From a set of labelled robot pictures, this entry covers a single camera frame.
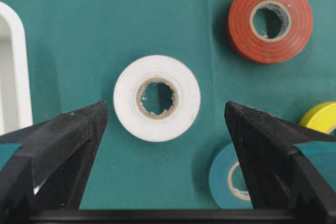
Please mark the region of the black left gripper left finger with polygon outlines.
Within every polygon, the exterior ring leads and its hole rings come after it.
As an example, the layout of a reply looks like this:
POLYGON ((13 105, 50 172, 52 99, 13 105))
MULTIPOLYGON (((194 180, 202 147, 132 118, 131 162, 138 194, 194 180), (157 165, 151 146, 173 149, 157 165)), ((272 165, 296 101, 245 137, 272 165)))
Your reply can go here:
POLYGON ((78 210, 107 122, 108 105, 98 101, 2 135, 15 150, 1 169, 1 223, 78 210))

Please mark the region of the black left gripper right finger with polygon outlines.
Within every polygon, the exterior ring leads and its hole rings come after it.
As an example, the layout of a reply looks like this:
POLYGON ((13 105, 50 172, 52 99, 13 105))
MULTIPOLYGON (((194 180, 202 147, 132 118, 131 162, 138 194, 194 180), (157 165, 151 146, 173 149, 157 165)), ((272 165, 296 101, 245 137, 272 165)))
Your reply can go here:
POLYGON ((224 119, 253 205, 233 222, 335 223, 335 190, 308 157, 331 163, 333 136, 234 101, 224 119))

